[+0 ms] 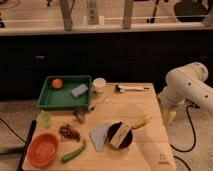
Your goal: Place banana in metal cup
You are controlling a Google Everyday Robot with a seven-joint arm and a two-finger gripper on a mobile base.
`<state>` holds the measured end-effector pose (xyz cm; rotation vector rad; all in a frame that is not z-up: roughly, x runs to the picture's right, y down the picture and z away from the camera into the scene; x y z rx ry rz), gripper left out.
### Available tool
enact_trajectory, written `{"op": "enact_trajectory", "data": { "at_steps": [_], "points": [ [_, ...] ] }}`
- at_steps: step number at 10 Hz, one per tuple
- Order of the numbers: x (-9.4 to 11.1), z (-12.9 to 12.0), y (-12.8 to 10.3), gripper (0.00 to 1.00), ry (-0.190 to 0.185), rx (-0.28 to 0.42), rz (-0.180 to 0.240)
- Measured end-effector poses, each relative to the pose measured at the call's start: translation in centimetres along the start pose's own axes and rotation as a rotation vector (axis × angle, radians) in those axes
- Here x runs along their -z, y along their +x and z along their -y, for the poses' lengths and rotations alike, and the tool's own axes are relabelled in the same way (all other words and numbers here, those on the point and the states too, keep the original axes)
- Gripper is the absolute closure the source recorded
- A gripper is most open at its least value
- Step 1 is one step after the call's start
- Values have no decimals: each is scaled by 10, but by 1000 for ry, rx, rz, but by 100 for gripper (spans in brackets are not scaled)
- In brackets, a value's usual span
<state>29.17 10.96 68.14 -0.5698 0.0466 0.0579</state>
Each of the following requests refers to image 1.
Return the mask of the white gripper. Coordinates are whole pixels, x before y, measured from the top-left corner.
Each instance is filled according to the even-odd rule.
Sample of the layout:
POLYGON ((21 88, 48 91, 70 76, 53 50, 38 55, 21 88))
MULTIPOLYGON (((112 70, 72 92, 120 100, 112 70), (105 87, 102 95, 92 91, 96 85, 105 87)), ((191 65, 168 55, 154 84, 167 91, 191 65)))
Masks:
POLYGON ((174 118, 176 117, 176 112, 171 111, 180 102, 180 96, 170 87, 165 87, 157 95, 161 110, 164 115, 164 125, 169 126, 174 118))

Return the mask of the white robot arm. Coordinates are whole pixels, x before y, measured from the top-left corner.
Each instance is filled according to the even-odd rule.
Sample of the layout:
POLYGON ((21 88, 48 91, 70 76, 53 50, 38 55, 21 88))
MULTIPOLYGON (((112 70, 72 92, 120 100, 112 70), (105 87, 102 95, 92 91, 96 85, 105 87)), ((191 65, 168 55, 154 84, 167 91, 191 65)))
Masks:
POLYGON ((166 86, 157 95, 165 125, 171 124, 176 116, 175 108, 185 100, 213 114, 213 88, 205 84, 207 78, 208 69, 200 62, 172 69, 166 74, 166 86))

